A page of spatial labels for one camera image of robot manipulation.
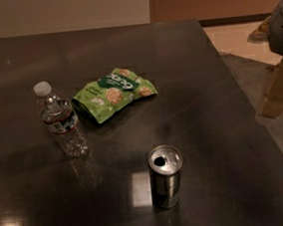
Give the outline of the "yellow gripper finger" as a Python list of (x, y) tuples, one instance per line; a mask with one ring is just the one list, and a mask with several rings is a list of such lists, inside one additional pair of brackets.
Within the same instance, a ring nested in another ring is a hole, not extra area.
[(273, 69), (259, 112), (269, 118), (277, 118), (283, 113), (283, 59)]

